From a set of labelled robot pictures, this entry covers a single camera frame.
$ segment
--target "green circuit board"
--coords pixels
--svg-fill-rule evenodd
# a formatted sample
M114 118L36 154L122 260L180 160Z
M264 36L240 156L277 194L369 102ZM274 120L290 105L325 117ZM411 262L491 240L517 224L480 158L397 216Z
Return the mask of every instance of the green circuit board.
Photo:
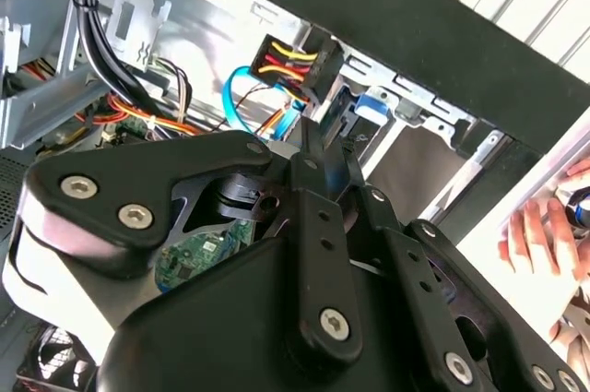
M254 223L236 220L224 232L199 233L172 245L156 262L156 284L163 292L174 289L250 245L253 238Z
M117 126L131 132L133 135L139 138L144 138L148 133L148 125L146 125L143 120L135 117L127 117Z

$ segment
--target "metal bolt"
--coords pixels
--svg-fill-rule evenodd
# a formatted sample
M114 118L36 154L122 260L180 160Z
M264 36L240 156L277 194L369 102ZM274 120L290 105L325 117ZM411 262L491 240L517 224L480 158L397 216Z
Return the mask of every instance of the metal bolt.
M252 152L255 152L257 154L262 154L262 152L263 152L260 145L257 145L256 143L248 143L246 146L248 147L249 150L251 150Z
M533 374L535 374L537 381L547 390L555 390L555 384L553 383L553 380L543 369L533 365Z
M446 367L451 374L459 380L460 383L469 386L473 383L473 373L469 369L469 365L459 355L454 352L448 352L444 355Z
M307 164L310 168L317 169L317 164L315 164L313 160L305 159L303 162Z
M379 192L377 189L373 189L371 191L371 194L372 194L373 198L375 198L376 200L385 201L385 196L381 192Z
M119 220L130 229L147 229L154 216L145 206L131 204L119 209Z
M430 236L432 238L436 237L436 231L432 228L432 226L430 226L430 224L428 224L428 223L422 223L422 230L428 236Z
M61 188L64 194L79 200L92 198L99 192L99 187L96 186L96 183L81 175L73 175L65 178L62 181Z
M580 392L580 387L573 381L573 378L567 372L557 371L560 376L560 380L563 385L570 391L570 392Z
M322 329L337 341L344 341L350 335L347 319L336 309L324 309L320 315Z

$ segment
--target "finger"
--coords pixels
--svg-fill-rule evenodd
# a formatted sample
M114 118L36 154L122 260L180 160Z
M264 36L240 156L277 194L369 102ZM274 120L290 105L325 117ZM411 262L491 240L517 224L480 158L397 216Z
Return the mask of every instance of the finger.
M502 268L514 272L513 262L510 261L508 251L508 240L502 240L498 243L498 257L500 258Z
M590 239L586 238L578 245L578 259L580 260L580 270L584 274L590 273Z
M559 184L560 189L564 191L577 191L588 186L590 186L590 170L566 177Z
M515 212L510 217L508 227L508 255L513 264L514 272L518 274L531 274L533 267L528 256L528 249L525 242L525 227L523 215Z
M525 237L533 272L559 275L560 270L549 250L547 237L543 230L541 210L538 203L532 200L525 206Z
M577 164L574 164L570 169L568 169L566 174L571 177L572 175L588 170L590 170L590 158L582 160Z
M553 234L553 248L555 259L561 274L573 274L575 279L581 279L580 260L573 239L572 227L565 216L565 209L560 201L552 198L547 204L549 224Z

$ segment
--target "cable bundle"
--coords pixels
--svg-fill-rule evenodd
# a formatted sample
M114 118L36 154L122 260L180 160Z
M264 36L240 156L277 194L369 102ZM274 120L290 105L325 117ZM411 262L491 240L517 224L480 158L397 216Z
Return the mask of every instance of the cable bundle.
M80 40L88 62L96 75L104 81L128 107L136 107L149 116L165 120L156 103L149 97L137 78L121 64L109 45L100 24L98 0L74 0L77 7ZM154 126L160 137L177 137L177 131L163 125Z
M191 106L191 100L193 99L193 87L188 81L188 76L183 69L175 65L170 60L165 58L157 58L154 64L163 69L168 74L176 76L177 87L178 87L178 123L184 123L188 108Z

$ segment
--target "black plastic bracket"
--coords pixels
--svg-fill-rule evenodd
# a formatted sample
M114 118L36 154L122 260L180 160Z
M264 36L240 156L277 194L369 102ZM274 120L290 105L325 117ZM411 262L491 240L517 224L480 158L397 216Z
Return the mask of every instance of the black plastic bracket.
M360 317L340 206L327 198L319 125L303 119L303 147L290 161L290 197L272 234L289 240L287 345L305 372L329 378L360 356Z
M438 228L415 220L405 232L422 243L426 257L454 284L456 295L449 307L457 326L472 357L483 372L493 374L500 390L546 391L534 377L533 366L549 375L555 390L565 390L559 371L577 378Z
M496 390L490 380L481 378L471 360L420 243L402 233L381 191L365 186L355 192L359 218L353 230L360 228L356 236L363 236L363 243L377 251L391 282L391 301L398 311L392 326L404 329L396 344L406 345L407 369L414 380L423 390ZM457 355L468 366L468 384L451 374L449 354Z
M150 268L165 243L193 232L186 223L213 181L236 172L262 174L272 159L264 143L240 131L65 154L30 168L21 218L46 245L103 274L131 278ZM62 182L69 176L90 179L97 193L68 196ZM176 199L184 206L174 218ZM130 204L149 210L148 227L130 229L121 222L118 213Z

